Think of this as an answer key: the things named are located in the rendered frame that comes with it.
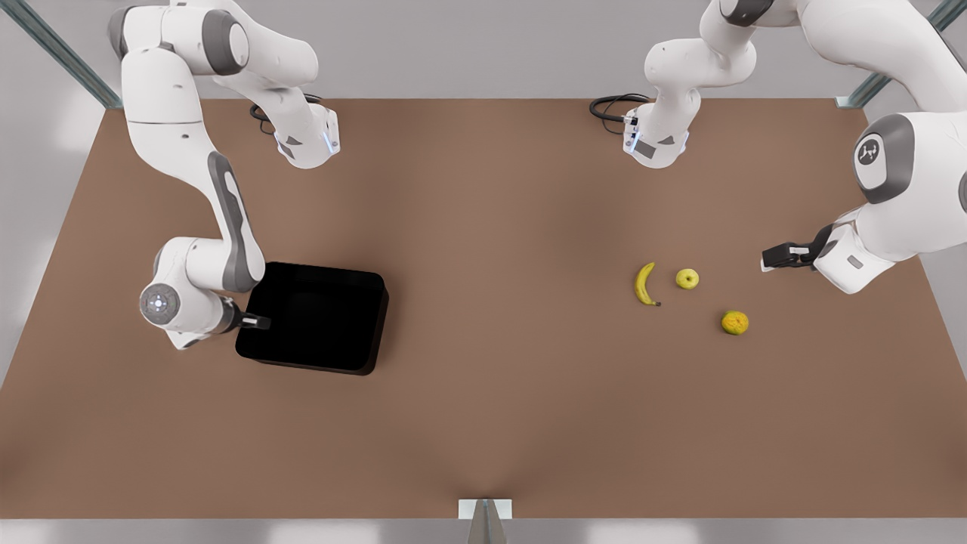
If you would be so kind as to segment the black storage box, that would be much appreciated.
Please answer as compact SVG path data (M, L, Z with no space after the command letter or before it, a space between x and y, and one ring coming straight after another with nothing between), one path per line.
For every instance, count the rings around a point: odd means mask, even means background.
M269 262L246 310L270 325L242 328L235 351L266 364L366 376L376 365L388 307L379 274Z

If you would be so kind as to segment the yellow banana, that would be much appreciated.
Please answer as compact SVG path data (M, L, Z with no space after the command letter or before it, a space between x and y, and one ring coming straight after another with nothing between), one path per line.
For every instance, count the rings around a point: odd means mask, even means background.
M642 268L639 269L638 275L636 275L635 282L633 283L633 289L635 290L635 295L638 297L640 303L643 305L660 307L662 306L662 303L650 296L647 286L650 273L652 273L655 266L656 262L650 262L646 265L643 265Z

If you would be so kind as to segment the silver frame post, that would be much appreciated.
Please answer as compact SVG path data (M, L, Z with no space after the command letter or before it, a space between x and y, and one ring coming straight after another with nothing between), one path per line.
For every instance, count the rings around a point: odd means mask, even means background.
M512 500L460 499L457 518L471 521L468 544L508 544L503 521L512 518Z
M34 42L69 73L83 89L106 108L123 103L107 83L54 31L26 0L0 0L2 9Z
M967 11L967 0L938 0L938 4L926 15L926 20L930 23L935 32L943 39L947 48L957 57L960 65L967 71L967 61L964 61L959 52L947 41L943 31L950 26L958 17ZM884 73L871 73L855 90L847 96L835 97L838 108L850 108L859 110L864 108L878 93L890 83L892 79Z

